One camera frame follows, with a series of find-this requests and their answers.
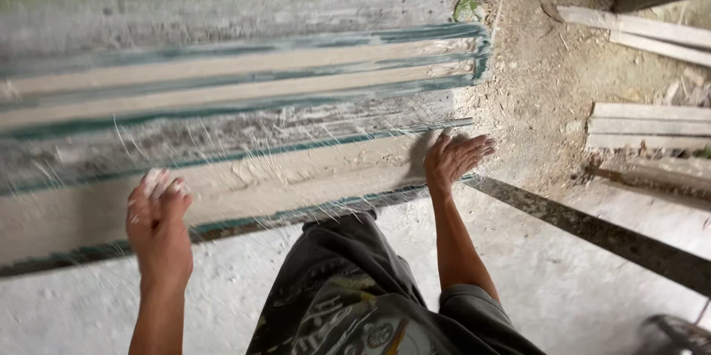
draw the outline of hand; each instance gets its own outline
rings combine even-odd
[[[184,184],[182,178],[168,184],[166,169],[151,169],[129,196],[126,232],[138,257],[142,295],[185,293],[193,253],[183,215],[193,197]]]
[[[496,141],[478,136],[466,141],[451,142],[451,129],[445,129],[424,158],[424,172],[430,192],[451,192],[451,185],[467,171],[475,168],[487,155],[495,152]]]

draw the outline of person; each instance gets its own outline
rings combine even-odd
[[[455,181],[494,152],[495,141],[450,135],[442,132],[424,160],[437,232],[439,313],[425,306],[374,212],[305,223],[248,354],[542,354],[504,312],[451,193]],[[162,191],[166,178],[145,177],[129,196],[127,232],[141,272],[130,354],[182,351],[184,293],[193,269],[183,214],[192,198],[181,178]]]

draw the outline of soil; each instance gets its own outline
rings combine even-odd
[[[562,200],[585,182],[585,125],[594,102],[652,103],[691,67],[608,42],[608,32],[557,22],[543,5],[609,10],[613,0],[489,0],[485,23],[495,28],[492,77],[457,92],[458,111],[499,141],[484,173]],[[501,7],[498,22],[496,14]],[[711,0],[686,0],[636,13],[711,28]]]

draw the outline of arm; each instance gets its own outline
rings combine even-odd
[[[442,132],[424,160],[437,229],[440,287],[444,290],[460,283],[476,285],[501,303],[451,195],[452,183],[476,167],[482,158],[492,154],[495,142],[487,136],[479,136],[454,143],[450,131]]]
[[[129,196],[126,230],[141,271],[141,305],[129,355],[182,354],[185,289],[193,270],[183,215],[192,202],[167,170],[144,177]]]

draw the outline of gray t-shirt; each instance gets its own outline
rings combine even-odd
[[[427,310],[374,213],[307,223],[281,266],[247,353],[542,354],[475,285]]]

